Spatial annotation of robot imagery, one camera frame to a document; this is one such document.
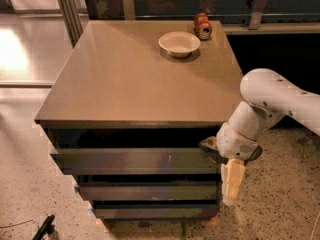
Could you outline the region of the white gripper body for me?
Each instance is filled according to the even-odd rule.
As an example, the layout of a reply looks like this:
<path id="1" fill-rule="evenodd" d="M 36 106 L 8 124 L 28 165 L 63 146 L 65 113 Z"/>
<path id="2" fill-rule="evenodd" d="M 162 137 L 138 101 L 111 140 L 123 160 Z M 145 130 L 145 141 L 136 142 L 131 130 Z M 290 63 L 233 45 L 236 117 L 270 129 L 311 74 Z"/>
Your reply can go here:
<path id="1" fill-rule="evenodd" d="M 219 154 L 228 159 L 237 158 L 242 161 L 252 161 L 262 155 L 262 148 L 235 131 L 227 122 L 216 135 L 216 146 Z"/>

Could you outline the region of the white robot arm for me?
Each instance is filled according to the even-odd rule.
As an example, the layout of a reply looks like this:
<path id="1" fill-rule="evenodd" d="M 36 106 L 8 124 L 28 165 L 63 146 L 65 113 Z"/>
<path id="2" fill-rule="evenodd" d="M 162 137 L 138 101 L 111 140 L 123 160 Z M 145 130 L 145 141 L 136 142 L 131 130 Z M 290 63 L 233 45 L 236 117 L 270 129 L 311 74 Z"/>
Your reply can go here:
<path id="1" fill-rule="evenodd" d="M 320 135 L 320 95 L 305 91 L 279 73 L 258 68 L 241 80 L 243 100 L 217 134 L 200 142 L 204 149 L 224 159 L 221 164 L 222 201 L 231 206 L 237 199 L 245 163 L 261 155 L 258 136 L 289 116 Z"/>

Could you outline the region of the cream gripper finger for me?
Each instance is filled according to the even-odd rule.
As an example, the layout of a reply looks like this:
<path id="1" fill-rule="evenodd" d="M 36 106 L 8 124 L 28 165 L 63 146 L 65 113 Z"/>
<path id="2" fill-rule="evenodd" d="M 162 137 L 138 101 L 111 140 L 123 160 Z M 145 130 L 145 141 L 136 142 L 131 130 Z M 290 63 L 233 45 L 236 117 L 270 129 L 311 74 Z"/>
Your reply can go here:
<path id="1" fill-rule="evenodd" d="M 232 206 L 237 199 L 244 174 L 244 162 L 240 159 L 232 158 L 221 165 L 222 201 L 226 206 Z"/>
<path id="2" fill-rule="evenodd" d="M 210 136 L 199 143 L 199 147 L 206 152 L 217 151 L 216 137 Z"/>

